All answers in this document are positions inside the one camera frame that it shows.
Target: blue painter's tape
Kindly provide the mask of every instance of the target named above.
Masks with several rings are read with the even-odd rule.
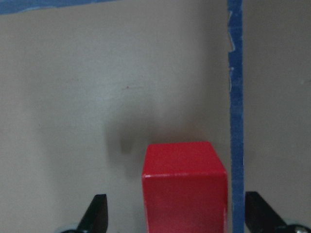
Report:
[[[232,179],[232,232],[244,232],[244,165],[243,165],[243,41],[242,0],[228,0],[228,32],[233,50],[230,68],[230,133]]]
[[[0,15],[41,8],[55,8],[104,2],[109,0],[0,0]]]

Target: vertical blue tape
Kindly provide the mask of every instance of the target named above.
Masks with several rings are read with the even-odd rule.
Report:
[[[230,19],[228,32],[232,51],[229,52],[230,133],[232,179],[233,233],[244,232],[244,166],[243,166],[243,41],[242,0],[228,0]]]
[[[25,12],[41,8],[75,6],[108,0],[0,0],[0,15]]]

